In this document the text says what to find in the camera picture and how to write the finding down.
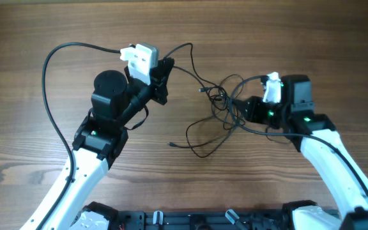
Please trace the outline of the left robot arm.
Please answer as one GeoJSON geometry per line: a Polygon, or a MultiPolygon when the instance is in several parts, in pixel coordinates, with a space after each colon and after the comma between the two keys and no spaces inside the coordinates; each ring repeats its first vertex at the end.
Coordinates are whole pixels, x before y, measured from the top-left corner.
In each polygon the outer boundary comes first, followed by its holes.
{"type": "Polygon", "coordinates": [[[153,100],[167,102],[167,81],[174,66],[168,57],[149,69],[150,83],[133,67],[106,70],[94,80],[92,108],[77,129],[70,156],[23,229],[69,229],[97,183],[108,173],[128,140],[126,124],[153,100]]]}

